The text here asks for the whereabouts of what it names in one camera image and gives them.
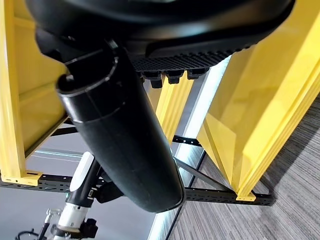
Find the black cylindrical tube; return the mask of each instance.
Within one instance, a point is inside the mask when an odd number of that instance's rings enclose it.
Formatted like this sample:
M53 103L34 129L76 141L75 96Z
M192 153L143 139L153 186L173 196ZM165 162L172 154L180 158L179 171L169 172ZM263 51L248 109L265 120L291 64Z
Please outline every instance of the black cylindrical tube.
M57 84L59 96L117 187L149 212L180 205L184 187L178 168L129 60L115 57L105 78L89 80L88 85L79 87L74 81L62 76Z

